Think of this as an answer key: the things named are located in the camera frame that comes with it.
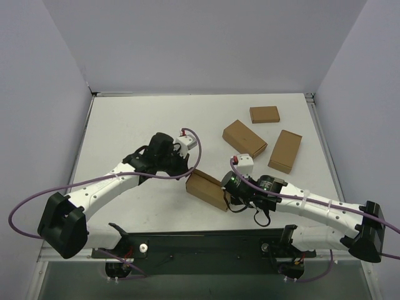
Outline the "brown paper box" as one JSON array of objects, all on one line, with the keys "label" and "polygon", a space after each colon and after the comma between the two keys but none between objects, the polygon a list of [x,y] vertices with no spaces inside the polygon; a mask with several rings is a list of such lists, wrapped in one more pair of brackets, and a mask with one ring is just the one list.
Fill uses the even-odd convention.
[{"label": "brown paper box", "polygon": [[216,178],[195,169],[186,181],[186,191],[192,196],[224,212],[228,210],[221,182]]}]

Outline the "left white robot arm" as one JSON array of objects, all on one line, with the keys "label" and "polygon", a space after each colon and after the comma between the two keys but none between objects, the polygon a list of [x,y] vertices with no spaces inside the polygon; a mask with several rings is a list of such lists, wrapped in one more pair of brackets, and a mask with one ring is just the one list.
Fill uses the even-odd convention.
[{"label": "left white robot arm", "polygon": [[182,132],[177,138],[156,133],[149,144],[127,155],[103,180],[85,184],[82,189],[62,195],[56,192],[47,200],[38,234],[64,259],[84,248],[106,248],[114,257],[128,251],[128,241],[121,234],[105,229],[89,229],[87,222],[102,207],[125,191],[164,172],[173,179],[187,176],[189,151],[198,145],[192,134]]}]

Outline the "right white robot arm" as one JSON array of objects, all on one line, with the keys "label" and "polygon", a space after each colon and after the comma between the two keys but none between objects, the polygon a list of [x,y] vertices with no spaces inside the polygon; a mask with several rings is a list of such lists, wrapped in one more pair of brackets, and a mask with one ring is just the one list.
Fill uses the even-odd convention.
[{"label": "right white robot arm", "polygon": [[381,262],[386,227],[381,207],[375,202],[348,204],[273,176],[254,180],[233,171],[224,176],[221,188],[230,195],[233,205],[243,204],[266,216],[278,211],[317,222],[314,227],[295,226],[289,233],[289,243],[298,251],[335,249],[369,263]]}]

